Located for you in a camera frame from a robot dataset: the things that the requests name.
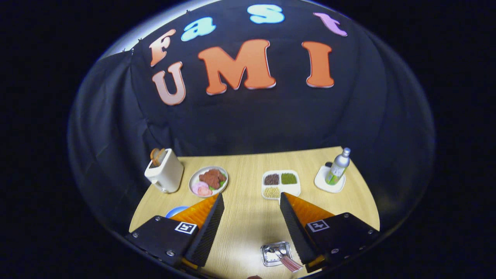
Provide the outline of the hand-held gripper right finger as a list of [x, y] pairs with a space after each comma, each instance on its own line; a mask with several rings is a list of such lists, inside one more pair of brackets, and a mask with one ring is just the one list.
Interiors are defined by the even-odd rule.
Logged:
[[378, 230], [349, 212], [333, 214], [282, 192], [280, 210], [301, 263], [311, 273], [336, 268], [372, 247]]

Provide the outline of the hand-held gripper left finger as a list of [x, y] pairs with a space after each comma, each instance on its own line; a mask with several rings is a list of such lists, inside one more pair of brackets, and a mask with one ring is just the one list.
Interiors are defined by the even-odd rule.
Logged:
[[150, 218], [126, 235], [126, 240], [172, 267], [204, 267], [224, 208], [223, 196], [218, 193], [170, 218]]

